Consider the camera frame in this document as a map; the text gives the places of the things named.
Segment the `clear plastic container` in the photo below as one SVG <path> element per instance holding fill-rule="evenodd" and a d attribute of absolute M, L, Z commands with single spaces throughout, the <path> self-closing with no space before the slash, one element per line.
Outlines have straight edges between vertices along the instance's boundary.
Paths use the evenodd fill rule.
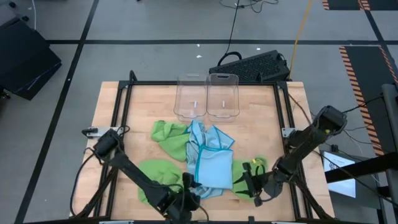
<path fill-rule="evenodd" d="M 207 75 L 186 74 L 177 77 L 174 113 L 180 121 L 203 119 L 206 103 Z"/>
<path fill-rule="evenodd" d="M 211 74 L 208 78 L 207 113 L 211 121 L 234 121 L 239 115 L 239 77 Z"/>

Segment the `black keyboard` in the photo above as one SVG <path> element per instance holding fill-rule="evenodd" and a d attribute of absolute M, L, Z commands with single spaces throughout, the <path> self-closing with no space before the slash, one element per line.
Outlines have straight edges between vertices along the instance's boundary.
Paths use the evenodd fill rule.
<path fill-rule="evenodd" d="M 249 58 L 213 67 L 209 73 L 235 74 L 239 81 L 258 81 L 259 76 L 263 81 L 282 81 L 287 78 L 290 71 L 286 61 L 278 51 L 273 50 Z"/>

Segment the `green towel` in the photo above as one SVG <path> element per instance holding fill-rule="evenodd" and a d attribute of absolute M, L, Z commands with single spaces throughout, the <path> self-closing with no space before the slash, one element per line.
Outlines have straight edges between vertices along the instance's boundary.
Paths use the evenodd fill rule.
<path fill-rule="evenodd" d="M 174 159 L 183 162 L 187 158 L 189 133 L 186 124 L 156 121 L 152 128 L 151 138 Z"/>
<path fill-rule="evenodd" d="M 182 171 L 174 163 L 165 159 L 148 159 L 140 162 L 138 168 L 151 180 L 160 184 L 182 185 Z M 173 191 L 178 192 L 179 186 L 171 186 Z M 138 199 L 140 202 L 148 203 L 147 197 L 141 188 L 138 188 Z"/>
<path fill-rule="evenodd" d="M 251 166 L 251 174 L 255 175 L 256 174 L 256 167 L 259 165 L 264 165 L 264 167 L 266 168 L 266 172 L 267 172 L 267 161 L 261 157 L 261 156 L 256 156 L 256 158 L 254 159 L 256 161 L 256 163 L 254 163 L 253 160 L 250 161 L 250 166 Z M 237 160 L 234 159 L 232 162 L 232 179 L 233 182 L 235 183 L 235 181 L 237 181 L 239 178 L 242 177 L 242 174 L 244 172 L 242 163 L 243 162 L 248 162 L 248 161 L 242 161 L 242 160 Z M 259 174 L 262 174 L 262 168 L 259 168 Z M 248 185 L 246 184 L 245 181 L 236 183 L 233 185 L 232 191 L 234 192 L 234 194 L 236 196 L 238 196 L 241 199 L 245 199 L 245 200 L 253 200 L 253 198 L 250 198 L 248 195 L 246 194 L 237 194 L 236 192 L 239 192 L 241 190 L 247 190 L 248 189 Z"/>

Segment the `blue towel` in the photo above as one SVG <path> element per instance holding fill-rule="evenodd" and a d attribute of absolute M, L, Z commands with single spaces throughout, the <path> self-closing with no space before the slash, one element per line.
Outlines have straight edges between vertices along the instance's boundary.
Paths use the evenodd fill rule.
<path fill-rule="evenodd" d="M 223 189 L 232 189 L 233 151 L 235 142 L 214 125 L 205 131 L 201 121 L 192 121 L 187 132 L 187 170 L 195 176 L 195 182 L 202 184 L 193 192 L 202 199 L 219 196 Z"/>

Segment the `wooden tabletop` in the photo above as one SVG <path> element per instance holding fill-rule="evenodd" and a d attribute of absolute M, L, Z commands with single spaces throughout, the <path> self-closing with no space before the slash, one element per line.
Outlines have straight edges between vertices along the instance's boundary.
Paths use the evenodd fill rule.
<path fill-rule="evenodd" d="M 92 126 L 110 125 L 117 87 L 117 82 L 102 83 Z M 303 83 L 290 82 L 288 87 L 289 93 L 310 117 Z M 155 121 L 178 122 L 173 112 L 175 92 L 175 85 L 133 86 L 127 117 L 127 125 L 131 127 L 131 130 L 126 133 L 124 143 L 126 154 L 136 165 L 146 159 L 167 159 L 178 165 L 181 170 L 186 170 L 185 162 L 172 159 L 159 147 L 157 142 L 150 138 L 150 132 Z M 285 124 L 288 124 L 282 91 L 280 91 L 280 95 Z M 303 112 L 298 106 L 295 106 L 293 101 L 291 101 L 291 104 L 296 127 L 299 129 L 307 127 L 308 123 Z M 232 123 L 212 123 L 205 117 L 206 127 L 215 124 L 236 140 L 232 146 L 235 159 L 253 159 L 256 155 L 263 155 L 268 160 L 269 170 L 276 159 L 283 155 L 273 88 L 271 86 L 239 86 L 239 109 L 240 114 Z M 119 111 L 118 121 L 120 122 L 123 103 Z M 93 146 L 95 142 L 96 140 L 89 140 L 88 147 Z M 87 152 L 84 159 L 90 154 L 91 152 Z M 325 211 L 334 216 L 319 155 L 311 153 L 303 160 L 303 167 L 311 193 Z M 101 166 L 96 159 L 90 160 L 82 170 L 73 202 L 76 212 L 82 210 L 98 188 L 100 173 Z M 103 196 L 101 214 L 104 214 L 107 199 L 108 193 L 106 192 Z M 305 212 L 301 197 L 300 203 L 301 216 L 304 217 Z M 202 200 L 201 204 L 207 210 L 210 220 L 213 221 L 245 221 L 248 220 L 248 216 L 254 216 L 256 221 L 294 220 L 292 199 L 287 184 L 284 185 L 282 193 L 277 198 L 257 208 L 252 201 L 240 200 L 230 190 L 225 190 L 220 197 Z M 138 200 L 137 185 L 119 172 L 112 219 L 161 220 L 163 218 L 152 207 Z M 204 219 L 205 214 L 201 210 L 193 213 L 192 220 Z"/>

